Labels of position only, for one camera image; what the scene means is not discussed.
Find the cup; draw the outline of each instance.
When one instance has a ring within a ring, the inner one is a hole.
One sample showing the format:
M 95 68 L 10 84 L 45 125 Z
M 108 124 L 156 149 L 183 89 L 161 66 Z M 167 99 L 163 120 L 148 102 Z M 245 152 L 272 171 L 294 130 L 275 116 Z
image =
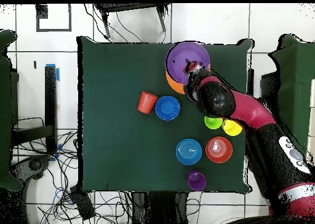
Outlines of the cup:
M 144 114 L 150 114 L 157 99 L 158 97 L 155 95 L 142 91 L 138 104 L 138 110 Z
M 222 125 L 222 118 L 209 118 L 207 116 L 204 117 L 204 123 L 209 129 L 218 129 Z
M 232 156 L 232 152 L 232 144 L 224 137 L 214 137 L 205 147 L 207 157 L 218 164 L 226 162 Z
M 198 170 L 192 170 L 188 175 L 188 185 L 194 191 L 201 191 L 205 187 L 205 177 Z
M 224 120 L 222 128 L 229 136 L 237 136 L 242 132 L 242 127 L 237 122 L 228 119 Z

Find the yellow cup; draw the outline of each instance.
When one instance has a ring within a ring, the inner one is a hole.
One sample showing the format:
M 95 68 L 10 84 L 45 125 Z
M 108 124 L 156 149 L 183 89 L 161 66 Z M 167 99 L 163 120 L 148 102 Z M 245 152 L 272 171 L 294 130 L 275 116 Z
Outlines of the yellow cup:
M 222 128 L 226 134 L 230 136 L 237 136 L 242 132 L 242 127 L 232 120 L 224 120 L 222 123 Z

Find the button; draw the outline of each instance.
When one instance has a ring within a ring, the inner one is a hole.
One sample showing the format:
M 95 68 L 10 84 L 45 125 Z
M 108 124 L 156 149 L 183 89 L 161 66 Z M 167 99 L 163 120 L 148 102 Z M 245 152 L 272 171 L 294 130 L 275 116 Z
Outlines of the button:
M 303 160 L 303 155 L 297 149 L 290 150 L 289 154 L 291 155 L 291 157 L 293 157 L 294 159 L 296 159 L 298 161 Z

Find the power strip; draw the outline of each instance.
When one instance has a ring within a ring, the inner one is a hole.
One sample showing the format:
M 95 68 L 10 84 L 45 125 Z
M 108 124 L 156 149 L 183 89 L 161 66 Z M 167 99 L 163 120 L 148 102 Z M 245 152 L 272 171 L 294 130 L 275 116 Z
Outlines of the power strip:
M 95 216 L 95 209 L 89 195 L 84 191 L 77 191 L 76 186 L 70 188 L 71 200 L 77 205 L 80 216 L 83 220 L 88 220 Z

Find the red bowl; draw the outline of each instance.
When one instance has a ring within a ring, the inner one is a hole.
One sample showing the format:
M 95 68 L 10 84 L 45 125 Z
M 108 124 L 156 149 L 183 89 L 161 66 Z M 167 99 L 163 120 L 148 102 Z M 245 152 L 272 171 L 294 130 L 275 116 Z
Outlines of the red bowl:
M 224 137 L 214 137 L 205 147 L 207 157 L 218 164 L 226 162 L 231 157 L 232 152 L 232 144 Z

